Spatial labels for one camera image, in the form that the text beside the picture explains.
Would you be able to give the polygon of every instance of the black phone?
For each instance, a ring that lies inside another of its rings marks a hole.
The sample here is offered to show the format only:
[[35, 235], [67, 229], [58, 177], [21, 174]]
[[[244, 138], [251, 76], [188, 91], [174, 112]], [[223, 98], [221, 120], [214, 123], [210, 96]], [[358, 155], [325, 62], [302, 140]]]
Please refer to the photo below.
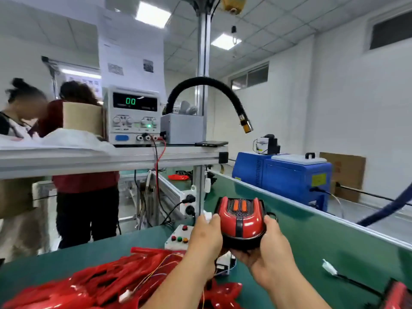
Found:
[[204, 146], [204, 147], [220, 147], [229, 144], [226, 141], [205, 141], [205, 142], [198, 142], [195, 143], [195, 146]]

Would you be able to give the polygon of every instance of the forearm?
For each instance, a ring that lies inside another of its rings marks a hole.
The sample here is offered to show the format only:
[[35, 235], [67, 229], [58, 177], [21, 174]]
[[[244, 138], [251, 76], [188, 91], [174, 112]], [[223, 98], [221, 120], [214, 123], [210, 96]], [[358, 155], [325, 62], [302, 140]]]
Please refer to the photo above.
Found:
[[281, 274], [274, 273], [274, 282], [268, 291], [278, 309], [331, 309], [297, 267], [281, 271]]
[[194, 255], [186, 255], [147, 301], [144, 309], [195, 309], [198, 307], [207, 272]]

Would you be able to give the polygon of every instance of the digital display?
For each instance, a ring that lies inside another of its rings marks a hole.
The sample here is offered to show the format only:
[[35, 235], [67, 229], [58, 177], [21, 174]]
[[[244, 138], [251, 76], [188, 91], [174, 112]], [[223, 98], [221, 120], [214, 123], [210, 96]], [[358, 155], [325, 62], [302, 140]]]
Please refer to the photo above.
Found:
[[157, 112], [157, 98], [113, 92], [113, 107]]

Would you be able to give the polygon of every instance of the hand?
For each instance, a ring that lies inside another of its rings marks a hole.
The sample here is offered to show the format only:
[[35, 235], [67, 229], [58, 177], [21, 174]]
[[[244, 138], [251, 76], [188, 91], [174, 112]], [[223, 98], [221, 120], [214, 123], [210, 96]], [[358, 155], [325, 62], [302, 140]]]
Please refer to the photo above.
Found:
[[230, 250], [250, 270], [255, 281], [268, 291], [285, 271], [297, 270], [291, 245], [275, 219], [265, 216], [266, 233], [260, 248], [249, 252]]
[[222, 250], [223, 238], [220, 230], [220, 217], [214, 214], [208, 223], [204, 215], [198, 217], [190, 235], [186, 253], [196, 259], [199, 266], [204, 267], [208, 279], [215, 274], [215, 260]]

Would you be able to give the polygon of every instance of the blue machine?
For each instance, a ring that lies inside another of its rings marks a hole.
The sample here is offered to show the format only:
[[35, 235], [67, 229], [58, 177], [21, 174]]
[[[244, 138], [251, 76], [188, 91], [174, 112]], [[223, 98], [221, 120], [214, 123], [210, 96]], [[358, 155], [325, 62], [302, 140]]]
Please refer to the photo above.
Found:
[[327, 211], [328, 195], [311, 192], [313, 187], [330, 190], [332, 164], [322, 158], [302, 155], [238, 154], [232, 176], [266, 191]]

